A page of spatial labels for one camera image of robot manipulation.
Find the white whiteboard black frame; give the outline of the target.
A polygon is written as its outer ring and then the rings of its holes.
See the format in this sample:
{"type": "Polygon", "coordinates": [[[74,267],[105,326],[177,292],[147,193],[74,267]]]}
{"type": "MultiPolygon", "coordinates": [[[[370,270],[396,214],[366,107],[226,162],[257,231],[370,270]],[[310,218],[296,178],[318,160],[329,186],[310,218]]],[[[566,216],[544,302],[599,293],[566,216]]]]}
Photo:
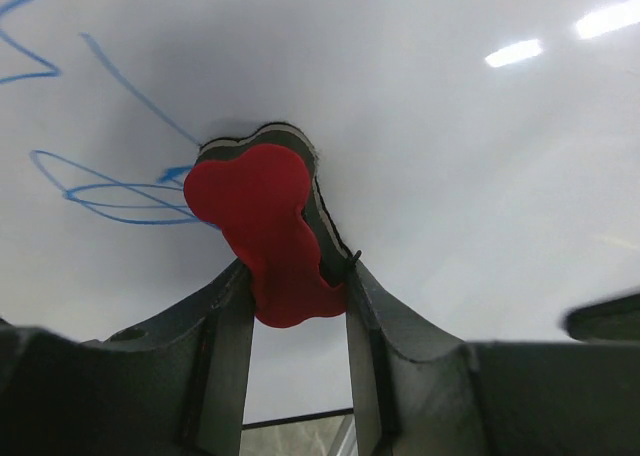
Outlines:
{"type": "Polygon", "coordinates": [[[269,121],[339,233],[472,340],[639,283],[639,0],[1,0],[1,314],[103,339],[233,258],[199,144],[269,121]]]}

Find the red bone-shaped eraser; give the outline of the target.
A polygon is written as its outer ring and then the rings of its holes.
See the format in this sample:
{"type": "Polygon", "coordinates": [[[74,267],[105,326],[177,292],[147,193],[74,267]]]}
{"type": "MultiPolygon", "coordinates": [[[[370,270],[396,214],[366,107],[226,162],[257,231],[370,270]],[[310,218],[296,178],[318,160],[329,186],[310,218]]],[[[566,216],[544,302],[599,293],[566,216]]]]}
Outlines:
{"type": "Polygon", "coordinates": [[[204,143],[184,180],[191,212],[215,225],[251,275],[257,319],[289,328],[347,307],[354,256],[317,179],[317,152],[285,122],[204,143]]]}

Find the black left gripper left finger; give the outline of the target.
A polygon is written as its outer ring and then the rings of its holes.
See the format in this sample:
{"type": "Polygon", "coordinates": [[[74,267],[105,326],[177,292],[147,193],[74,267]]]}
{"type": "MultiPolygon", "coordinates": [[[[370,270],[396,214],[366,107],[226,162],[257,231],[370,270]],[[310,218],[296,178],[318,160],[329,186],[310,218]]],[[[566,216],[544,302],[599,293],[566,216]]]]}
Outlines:
{"type": "Polygon", "coordinates": [[[240,262],[104,341],[3,324],[2,453],[237,454],[253,324],[240,262]]]}

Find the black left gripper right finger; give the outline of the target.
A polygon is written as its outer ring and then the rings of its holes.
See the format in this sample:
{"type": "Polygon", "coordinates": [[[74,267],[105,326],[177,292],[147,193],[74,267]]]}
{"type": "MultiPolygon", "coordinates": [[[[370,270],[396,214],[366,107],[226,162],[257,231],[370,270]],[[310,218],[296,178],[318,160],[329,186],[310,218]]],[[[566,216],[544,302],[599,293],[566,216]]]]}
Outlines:
{"type": "Polygon", "coordinates": [[[557,342],[466,342],[362,264],[347,337],[362,455],[635,455],[639,297],[576,308],[557,342]]]}

